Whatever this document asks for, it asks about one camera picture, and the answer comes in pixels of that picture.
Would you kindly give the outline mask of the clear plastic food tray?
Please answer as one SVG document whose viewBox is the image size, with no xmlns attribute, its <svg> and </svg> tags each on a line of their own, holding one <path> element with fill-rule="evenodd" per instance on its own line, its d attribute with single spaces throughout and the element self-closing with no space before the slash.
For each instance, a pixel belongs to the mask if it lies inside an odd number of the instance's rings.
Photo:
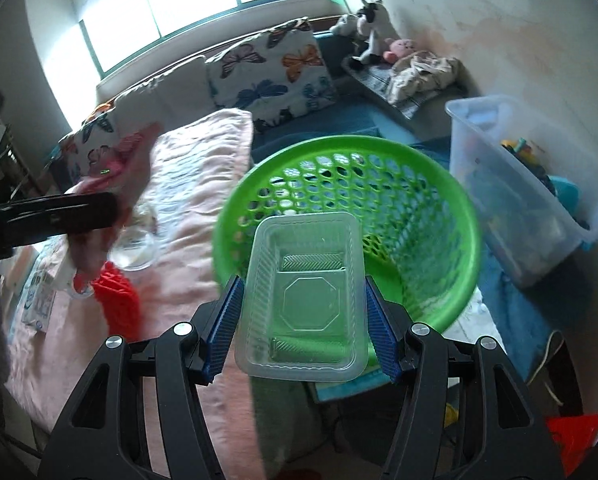
<svg viewBox="0 0 598 480">
<path fill-rule="evenodd" d="M 349 212 L 270 217 L 256 229 L 235 359 L 251 377 L 347 382 L 369 361 L 361 224 Z"/>
</svg>

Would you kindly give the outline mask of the red foam fruit net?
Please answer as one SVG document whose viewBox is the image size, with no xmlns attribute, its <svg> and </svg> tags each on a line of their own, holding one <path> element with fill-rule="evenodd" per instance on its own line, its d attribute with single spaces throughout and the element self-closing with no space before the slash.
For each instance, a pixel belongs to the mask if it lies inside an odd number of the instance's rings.
<svg viewBox="0 0 598 480">
<path fill-rule="evenodd" d="M 132 282 L 111 261 L 107 261 L 98 278 L 90 284 L 104 313 L 109 335 L 121 336 L 128 342 L 139 341 L 142 313 Z"/>
</svg>

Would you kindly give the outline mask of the clear square plastic bottle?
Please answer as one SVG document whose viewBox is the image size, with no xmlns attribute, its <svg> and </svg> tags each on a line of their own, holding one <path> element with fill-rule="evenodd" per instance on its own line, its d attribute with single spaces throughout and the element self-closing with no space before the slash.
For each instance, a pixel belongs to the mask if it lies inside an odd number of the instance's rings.
<svg viewBox="0 0 598 480">
<path fill-rule="evenodd" d="M 154 262 L 158 251 L 157 212 L 147 200 L 140 200 L 134 207 L 130 221 L 124 226 L 118 238 L 106 254 L 122 272 L 135 272 L 147 269 Z M 90 282 L 80 282 L 68 255 L 64 255 L 55 274 L 55 287 L 58 292 L 76 299 L 94 295 Z"/>
</svg>

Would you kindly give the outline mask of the left butterfly cushion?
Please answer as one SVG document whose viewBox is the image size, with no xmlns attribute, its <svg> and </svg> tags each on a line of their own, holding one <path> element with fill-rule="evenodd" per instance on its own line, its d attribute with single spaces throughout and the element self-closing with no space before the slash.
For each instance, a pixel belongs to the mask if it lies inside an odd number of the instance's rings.
<svg viewBox="0 0 598 480">
<path fill-rule="evenodd" d="M 66 192 L 87 177 L 101 156 L 119 140 L 114 106 L 99 105 L 80 128 L 66 134 L 52 149 L 47 170 L 57 188 Z"/>
</svg>

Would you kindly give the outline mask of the butterfly cushion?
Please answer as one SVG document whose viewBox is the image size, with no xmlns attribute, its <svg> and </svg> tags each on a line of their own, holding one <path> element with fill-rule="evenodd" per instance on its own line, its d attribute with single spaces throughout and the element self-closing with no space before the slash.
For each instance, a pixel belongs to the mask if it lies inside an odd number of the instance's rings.
<svg viewBox="0 0 598 480">
<path fill-rule="evenodd" d="M 208 58 L 206 67 L 215 105 L 247 110 L 259 133 L 323 110 L 338 98 L 305 16 L 237 42 Z"/>
<path fill-rule="evenodd" d="M 119 140 L 114 106 L 99 105 L 80 128 L 66 134 L 52 149 L 47 170 L 57 188 L 66 192 L 87 177 L 101 156 Z"/>
</svg>

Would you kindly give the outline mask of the green mesh plastic basket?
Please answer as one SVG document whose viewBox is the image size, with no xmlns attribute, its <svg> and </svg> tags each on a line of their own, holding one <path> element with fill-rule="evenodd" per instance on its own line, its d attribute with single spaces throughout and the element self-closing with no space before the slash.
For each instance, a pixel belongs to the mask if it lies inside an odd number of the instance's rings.
<svg viewBox="0 0 598 480">
<path fill-rule="evenodd" d="M 246 274 L 264 219 L 334 211 L 359 220 L 366 273 L 413 320 L 442 333 L 468 306 L 482 253 L 472 202 L 436 160 L 375 136 L 323 136 L 253 166 L 215 223 L 215 278 Z"/>
</svg>

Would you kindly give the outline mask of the pink towel blanket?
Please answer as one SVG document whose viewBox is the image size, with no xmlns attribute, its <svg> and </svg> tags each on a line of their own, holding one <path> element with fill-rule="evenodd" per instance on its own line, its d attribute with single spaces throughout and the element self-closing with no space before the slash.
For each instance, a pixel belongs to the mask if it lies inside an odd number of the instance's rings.
<svg viewBox="0 0 598 480">
<path fill-rule="evenodd" d="M 140 300 L 143 337 L 161 335 L 218 295 L 211 236 L 227 197 L 249 169 L 252 137 L 250 113 L 228 108 L 157 140 L 150 182 L 142 194 L 156 215 L 157 232 L 152 245 L 138 248 L 146 268 L 128 274 Z M 54 294 L 47 330 L 23 322 L 14 326 L 6 388 L 35 426 L 52 431 L 107 334 L 95 298 L 73 297 L 65 290 Z M 226 477 L 265 478 L 247 376 L 229 361 L 198 392 Z"/>
</svg>

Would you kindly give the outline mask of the clear plastic storage bin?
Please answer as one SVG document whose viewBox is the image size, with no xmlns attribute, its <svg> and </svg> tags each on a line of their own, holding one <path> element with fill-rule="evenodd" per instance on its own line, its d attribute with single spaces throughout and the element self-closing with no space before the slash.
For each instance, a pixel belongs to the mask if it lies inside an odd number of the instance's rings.
<svg viewBox="0 0 598 480">
<path fill-rule="evenodd" d="M 450 172 L 487 245 L 520 288 L 598 242 L 598 158 L 512 96 L 445 104 Z"/>
</svg>

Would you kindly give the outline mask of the grey middle cushion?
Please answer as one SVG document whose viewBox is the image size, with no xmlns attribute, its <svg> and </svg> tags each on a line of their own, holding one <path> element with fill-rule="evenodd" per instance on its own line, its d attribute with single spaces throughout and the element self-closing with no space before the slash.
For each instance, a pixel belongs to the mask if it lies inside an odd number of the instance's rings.
<svg viewBox="0 0 598 480">
<path fill-rule="evenodd" d="M 121 93 L 112 116 L 116 133 L 127 136 L 153 122 L 165 131 L 180 128 L 216 109 L 206 58 L 199 55 Z"/>
</svg>

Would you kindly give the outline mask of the right butterfly cushion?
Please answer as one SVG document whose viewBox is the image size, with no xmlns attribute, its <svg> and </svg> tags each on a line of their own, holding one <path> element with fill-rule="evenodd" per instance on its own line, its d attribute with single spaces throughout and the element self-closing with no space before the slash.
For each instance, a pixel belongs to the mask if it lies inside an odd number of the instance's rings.
<svg viewBox="0 0 598 480">
<path fill-rule="evenodd" d="M 215 105 L 247 110 L 259 133 L 323 110 L 338 98 L 305 16 L 237 42 L 208 58 L 206 67 Z"/>
</svg>

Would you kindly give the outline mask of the checkered bench cushion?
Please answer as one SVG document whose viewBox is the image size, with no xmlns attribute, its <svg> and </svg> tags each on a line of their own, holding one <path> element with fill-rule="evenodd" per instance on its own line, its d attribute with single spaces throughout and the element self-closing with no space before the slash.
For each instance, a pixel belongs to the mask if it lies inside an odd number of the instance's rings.
<svg viewBox="0 0 598 480">
<path fill-rule="evenodd" d="M 463 64 L 458 58 L 419 50 L 393 65 L 363 65 L 355 70 L 352 62 L 353 58 L 346 56 L 342 69 L 406 119 L 412 119 L 426 102 L 444 93 L 464 91 L 459 85 Z"/>
</svg>

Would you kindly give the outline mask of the crumpled beige cloth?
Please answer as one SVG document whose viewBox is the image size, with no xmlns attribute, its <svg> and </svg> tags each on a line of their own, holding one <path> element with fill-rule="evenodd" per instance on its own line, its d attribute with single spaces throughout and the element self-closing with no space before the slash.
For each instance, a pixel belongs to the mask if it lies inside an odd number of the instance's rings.
<svg viewBox="0 0 598 480">
<path fill-rule="evenodd" d="M 395 105 L 415 93 L 442 90 L 458 78 L 462 63 L 458 58 L 438 56 L 419 50 L 392 65 L 386 100 Z"/>
</svg>

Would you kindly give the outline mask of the pink plush toy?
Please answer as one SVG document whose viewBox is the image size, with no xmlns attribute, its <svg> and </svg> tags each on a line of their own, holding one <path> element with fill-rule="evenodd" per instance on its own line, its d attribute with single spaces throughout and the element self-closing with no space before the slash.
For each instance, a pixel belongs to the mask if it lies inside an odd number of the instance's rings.
<svg viewBox="0 0 598 480">
<path fill-rule="evenodd" d="M 383 52 L 383 60 L 393 65 L 416 51 L 417 44 L 412 39 L 387 38 L 385 40 L 387 49 Z"/>
</svg>

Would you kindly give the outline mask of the grey white plush toy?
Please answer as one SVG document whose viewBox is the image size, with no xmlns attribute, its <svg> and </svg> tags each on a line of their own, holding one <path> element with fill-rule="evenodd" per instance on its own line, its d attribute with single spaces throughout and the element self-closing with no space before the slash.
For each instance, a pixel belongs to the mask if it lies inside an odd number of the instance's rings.
<svg viewBox="0 0 598 480">
<path fill-rule="evenodd" d="M 342 14 L 337 22 L 329 28 L 329 32 L 334 36 L 355 38 L 357 37 L 357 14 Z"/>
</svg>

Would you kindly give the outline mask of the cow plush toy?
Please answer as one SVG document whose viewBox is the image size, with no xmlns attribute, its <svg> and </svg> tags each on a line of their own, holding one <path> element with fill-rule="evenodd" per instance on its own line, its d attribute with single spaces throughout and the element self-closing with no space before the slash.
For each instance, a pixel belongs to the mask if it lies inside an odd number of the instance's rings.
<svg viewBox="0 0 598 480">
<path fill-rule="evenodd" d="M 356 72 L 365 66 L 379 64 L 388 49 L 388 39 L 398 37 L 383 1 L 362 1 L 362 8 L 357 11 L 357 33 L 367 39 L 367 48 L 348 62 L 351 70 Z"/>
</svg>

